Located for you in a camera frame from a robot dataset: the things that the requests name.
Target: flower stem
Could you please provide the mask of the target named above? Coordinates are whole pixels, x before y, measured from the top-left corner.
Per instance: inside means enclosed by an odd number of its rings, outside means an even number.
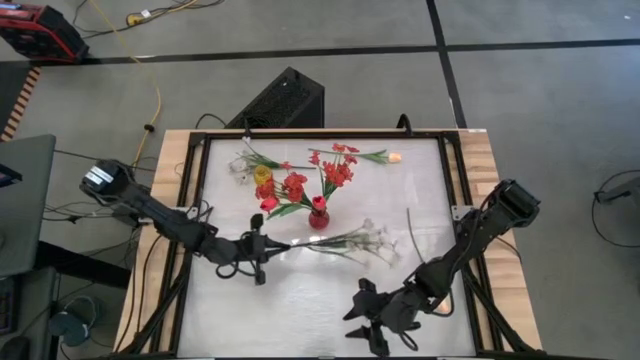
[[[336,155],[344,155],[345,153],[341,153],[341,152],[337,152],[337,151],[327,151],[327,150],[318,150],[318,149],[312,149],[312,148],[308,148],[307,150],[310,151],[317,151],[317,152],[321,152],[321,153],[325,153],[325,154],[336,154]],[[382,154],[384,154],[385,152],[387,152],[387,150],[380,150],[380,151],[376,151],[376,152],[372,152],[372,153],[349,153],[347,155],[351,155],[351,156],[356,156],[356,157],[364,157],[366,158],[367,156],[378,156],[378,157],[386,157],[386,156],[382,156]]]

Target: floor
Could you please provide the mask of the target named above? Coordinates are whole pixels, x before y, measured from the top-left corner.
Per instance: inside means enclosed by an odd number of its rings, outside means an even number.
[[[46,3],[71,19],[81,0]],[[98,1],[118,25],[170,3]],[[105,29],[89,4],[78,24]],[[191,128],[205,112],[233,118],[287,66],[325,86],[327,127],[392,127],[406,113],[414,127],[488,129],[501,176],[542,200],[517,242],[544,348],[611,359],[640,353],[640,251],[602,241],[590,217],[600,184],[638,168],[636,1],[229,0],[122,35],[135,55],[156,56],[147,67],[163,111],[146,167],[155,165],[164,130]],[[101,60],[43,67],[16,137],[52,133],[58,149],[132,161],[155,111],[153,87],[114,35],[87,43]],[[0,61],[4,69],[24,65],[5,43]],[[78,183],[90,165],[56,155],[49,204],[86,201]],[[152,177],[140,173],[139,181]],[[597,210],[607,237],[638,245],[630,202]],[[129,231],[110,219],[43,228],[47,241],[82,252],[118,244]],[[120,262],[125,250],[101,255]],[[64,279],[62,293],[79,285]],[[96,340],[112,344],[124,294],[87,291],[110,295]],[[108,349],[88,343],[66,352],[75,359]]]

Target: wooden table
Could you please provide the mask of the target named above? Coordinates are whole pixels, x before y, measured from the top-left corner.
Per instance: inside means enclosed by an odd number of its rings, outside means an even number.
[[[329,129],[318,129],[313,131],[327,131]],[[158,160],[158,166],[153,181],[151,195],[167,206],[175,206],[178,199],[178,192],[181,182],[181,174],[184,160],[187,153],[187,144],[191,132],[195,130],[169,130],[165,133],[162,149]],[[203,132],[242,132],[242,130],[198,130]],[[296,131],[296,130],[254,130],[254,131]],[[345,131],[390,131],[389,129],[339,129]],[[404,131],[402,129],[393,129],[391,131]],[[428,129],[428,131],[440,131],[440,129]],[[442,129],[442,131],[451,131],[450,129]],[[496,170],[489,136],[485,130],[459,130],[462,153],[467,170],[471,195],[475,206],[480,206],[484,198],[493,190],[498,183],[499,177]],[[194,164],[199,163],[200,153],[196,151]],[[460,182],[457,176],[456,162],[451,156],[450,164],[452,167],[452,177],[454,187],[457,189],[456,196],[461,198]],[[198,167],[192,169],[191,181],[189,184],[196,183],[198,175]],[[187,192],[187,203],[191,203],[194,194],[194,187],[191,186]],[[143,264],[155,238],[156,231],[151,228],[142,230],[140,243],[136,256],[136,269],[132,276],[135,276],[135,299],[132,297],[133,281],[129,282],[129,289],[125,299],[124,310],[118,328],[117,343],[123,336],[127,322],[131,316],[131,324],[129,330],[125,334],[121,348],[129,344],[133,338],[135,330],[138,327],[139,309],[142,309],[141,324],[144,326],[149,316],[153,313],[157,306],[160,286],[162,282],[163,271],[165,268],[165,260],[169,247],[168,241],[160,241],[153,248],[153,252],[149,257],[147,264],[144,304],[140,307],[140,298],[142,296],[142,273]],[[502,236],[507,242],[515,246],[515,240],[512,232],[508,232]],[[534,348],[541,348],[540,338],[536,327],[531,303],[529,301],[529,293],[527,285],[522,273],[522,267],[517,256],[504,244],[498,241],[492,242],[485,252],[487,270],[491,283],[494,301],[511,326],[520,334],[522,339]],[[174,267],[175,271],[179,269],[179,262]],[[133,312],[131,313],[131,301],[135,301]],[[491,349],[491,333],[489,331],[488,320],[482,306],[477,302],[480,328],[484,343],[484,348]],[[162,340],[160,343],[160,351],[169,349],[169,339],[171,327],[174,318],[174,307],[169,309],[163,324]]]

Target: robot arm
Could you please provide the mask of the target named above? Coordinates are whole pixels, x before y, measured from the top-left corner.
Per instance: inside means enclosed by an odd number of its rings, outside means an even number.
[[[243,234],[240,240],[217,237],[215,226],[189,219],[185,213],[170,209],[151,197],[148,188],[135,182],[131,169],[117,160],[98,160],[82,179],[80,190],[102,205],[123,204],[151,218],[159,234],[203,255],[212,263],[224,266],[255,261],[259,285],[265,281],[264,272],[259,271],[260,264],[289,249],[289,245],[260,234],[262,215],[251,218],[251,231]]]
[[[538,201],[514,180],[496,186],[480,209],[468,212],[456,225],[456,245],[444,256],[422,263],[392,293],[380,293],[375,285],[360,279],[360,291],[353,297],[354,307],[344,320],[365,316],[371,327],[361,327],[347,337],[369,341],[372,353],[388,356],[387,342],[381,327],[385,326],[401,336],[403,342],[417,350],[407,331],[420,327],[415,322],[418,311],[431,314],[447,297],[454,274],[472,259],[480,256],[491,241],[513,227],[526,227],[539,212]]]

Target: red vase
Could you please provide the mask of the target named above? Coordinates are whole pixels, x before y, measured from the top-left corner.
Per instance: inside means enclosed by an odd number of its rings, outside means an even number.
[[[316,230],[322,230],[329,225],[329,213],[326,209],[324,210],[311,210],[309,214],[309,225]]]

